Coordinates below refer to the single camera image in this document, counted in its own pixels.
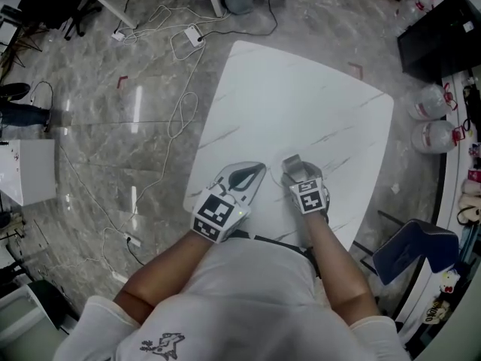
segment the marble tabletop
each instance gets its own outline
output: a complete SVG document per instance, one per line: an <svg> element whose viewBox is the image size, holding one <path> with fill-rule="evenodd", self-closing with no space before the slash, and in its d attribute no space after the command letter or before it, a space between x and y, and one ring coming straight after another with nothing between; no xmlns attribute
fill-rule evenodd
<svg viewBox="0 0 481 361"><path fill-rule="evenodd" d="M376 184L393 100L317 62L245 41L234 43L198 146L183 206L227 165L268 167L241 229L307 246L299 213L280 185L281 162L295 153L322 169L331 194L330 226L346 249Z"/></svg>

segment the black cable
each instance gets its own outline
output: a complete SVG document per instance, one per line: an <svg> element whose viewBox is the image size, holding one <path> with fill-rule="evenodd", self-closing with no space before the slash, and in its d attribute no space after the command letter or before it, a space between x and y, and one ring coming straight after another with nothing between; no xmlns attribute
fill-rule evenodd
<svg viewBox="0 0 481 361"><path fill-rule="evenodd" d="M269 12L271 12L272 18L274 19L274 22L276 23L275 26L273 27L273 29L270 32L268 32L268 33L250 33L250 32L239 32L239 31L228 31L228 32L210 31L210 32L206 33L205 35L202 35L198 39L198 41L202 41L203 38L206 38L208 35L211 35L213 33L217 33L219 35L228 35L229 33L237 33L239 35L249 35L249 36L269 36L269 35L272 35L272 33L276 30L276 28L278 26L278 22L277 22L276 16L274 15L274 12L272 11L271 0L268 0L268 5L269 5Z"/></svg>
<svg viewBox="0 0 481 361"><path fill-rule="evenodd" d="M129 6L129 2L130 2L130 0L126 1L126 6L123 8L124 13L127 11L127 7ZM113 33L116 33L119 30L120 24L122 24L122 20L119 21L119 25L117 26L117 28L115 28L115 31L113 31Z"/></svg>
<svg viewBox="0 0 481 361"><path fill-rule="evenodd" d="M51 97L50 97L50 108L49 108L48 111L51 111L52 108L53 108L53 88L52 88L52 85L51 85L49 82L45 81L45 80L39 81L39 82L37 83L37 85L35 86L35 88L33 89L33 91L30 93L30 102L32 102L32 95L33 95L33 93L35 92L35 90L37 89L37 87L38 87L40 84L42 84L42 83L48 84L48 87L50 87L50 93L51 93L52 95L51 95Z"/></svg>
<svg viewBox="0 0 481 361"><path fill-rule="evenodd" d="M129 246L129 242L131 241L130 237L127 238L127 250L129 251L129 253L135 258L135 260L137 262L139 262L142 266L145 266L144 263L142 263L141 261L138 260L138 258L135 256L135 254L132 253L132 251L130 250L130 246Z"/></svg>

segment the person's right arm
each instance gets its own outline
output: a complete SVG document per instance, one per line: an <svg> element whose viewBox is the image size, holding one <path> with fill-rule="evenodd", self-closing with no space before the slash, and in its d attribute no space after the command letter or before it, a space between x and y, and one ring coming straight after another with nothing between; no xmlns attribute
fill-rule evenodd
<svg viewBox="0 0 481 361"><path fill-rule="evenodd" d="M331 308L348 325L362 318L379 316L365 276L336 238L320 213L304 215L313 244L325 294Z"/></svg>

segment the bottle label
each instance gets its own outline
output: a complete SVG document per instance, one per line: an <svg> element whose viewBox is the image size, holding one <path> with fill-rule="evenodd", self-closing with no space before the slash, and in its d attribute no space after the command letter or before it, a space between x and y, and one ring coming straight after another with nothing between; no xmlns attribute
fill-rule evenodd
<svg viewBox="0 0 481 361"><path fill-rule="evenodd" d="M416 109L416 111L418 111L418 114L420 117L429 118L428 113L426 112L424 105L422 103L418 103L417 105L414 105L414 108Z"/></svg>
<svg viewBox="0 0 481 361"><path fill-rule="evenodd" d="M431 124L432 123L426 123L422 128L422 141L426 147L431 146Z"/></svg>

